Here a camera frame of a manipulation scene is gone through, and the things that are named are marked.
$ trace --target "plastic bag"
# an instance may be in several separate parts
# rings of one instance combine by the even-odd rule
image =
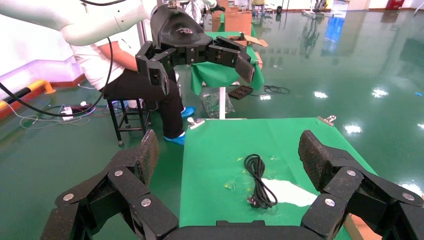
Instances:
[[[201,95],[201,102],[203,103],[204,109],[207,115],[211,119],[217,119],[220,116],[220,93],[203,93]],[[234,113],[233,105],[231,104],[228,93],[225,94],[225,114]]]

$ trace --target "green table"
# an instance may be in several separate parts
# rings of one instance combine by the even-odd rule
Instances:
[[[218,36],[227,38],[228,36],[240,35],[239,32],[206,32],[206,34],[214,39]],[[264,84],[264,76],[259,67],[252,46],[247,46],[247,54],[251,56],[250,62],[254,66],[254,77],[251,86],[258,90]],[[212,88],[228,87],[239,79],[234,68],[222,66],[211,62],[196,63],[191,65],[191,90],[199,95],[202,90],[202,82]]]
[[[266,164],[264,177],[290,181],[319,195],[299,159],[299,139],[311,130],[325,145],[347,150],[368,171],[375,173],[335,127],[317,118],[207,120],[187,130],[181,185],[180,226],[213,226],[217,220],[267,225],[299,225],[309,206],[279,203],[271,209],[252,208],[253,178],[244,158],[259,154]],[[235,183],[235,191],[224,185]],[[338,240],[350,239],[343,228]]]

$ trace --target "stool leg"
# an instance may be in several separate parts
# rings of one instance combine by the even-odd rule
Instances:
[[[117,117],[115,116],[114,105],[112,104],[111,100],[107,100],[107,105],[109,106],[109,111],[110,111],[110,116],[112,117],[113,127],[115,128],[116,137],[118,138],[118,145],[120,147],[123,147],[124,143],[122,142],[121,133],[118,130],[118,122],[117,122]]]
[[[128,116],[127,116],[127,110],[125,110],[125,104],[124,101],[120,101],[120,106],[122,108],[122,117],[123,120],[125,121],[125,128],[129,129],[131,128],[131,125],[128,123]]]
[[[140,104],[140,101],[137,101],[137,110],[138,110],[138,115],[140,116],[140,123],[141,123],[141,127],[143,128],[143,133],[144,135],[146,135],[145,120],[143,118],[143,110],[142,110],[142,105]]]
[[[150,116],[150,109],[148,107],[149,106],[149,101],[144,101],[144,106],[145,106],[145,109],[146,109],[147,125],[148,126],[151,126],[152,125],[152,119],[151,119],[151,116]]]

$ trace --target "coiled black cable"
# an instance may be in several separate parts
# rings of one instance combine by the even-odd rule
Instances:
[[[251,154],[244,159],[244,167],[254,178],[254,190],[251,198],[248,198],[248,202],[254,208],[268,209],[277,205],[276,195],[262,182],[262,175],[265,172],[265,163],[262,161],[261,156],[258,154]],[[268,197],[267,191],[272,195],[274,201],[271,201]]]
[[[114,5],[114,4],[119,4],[122,2],[125,2],[126,0],[116,0],[116,1],[111,1],[111,2],[105,2],[105,3],[99,3],[99,2],[92,2],[92,1],[87,1],[87,0],[80,0],[81,2],[85,3],[85,4],[90,4],[90,5],[94,5],[94,6],[109,6],[109,5]]]
[[[290,94],[291,91],[287,87],[275,86],[275,85],[264,85],[263,90],[265,93],[263,94],[249,94],[250,96],[263,96],[263,95],[275,95],[275,94]]]

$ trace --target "person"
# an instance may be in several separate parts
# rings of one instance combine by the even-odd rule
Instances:
[[[163,123],[165,140],[184,145],[186,135],[183,118],[191,116],[195,108],[184,107],[177,86],[175,71],[169,71],[169,93],[165,95],[161,87],[151,86],[150,80],[137,72],[135,55],[125,40],[116,34],[109,37],[113,51],[112,71],[104,95],[112,98],[143,99],[159,103],[159,113]],[[76,62],[84,71],[85,77],[98,91],[106,85],[111,64],[111,50],[108,39],[87,46],[71,45]]]
[[[262,17],[265,16],[265,0],[252,0],[252,15],[253,17],[256,16],[256,9],[255,7],[260,7],[260,13],[262,13]]]

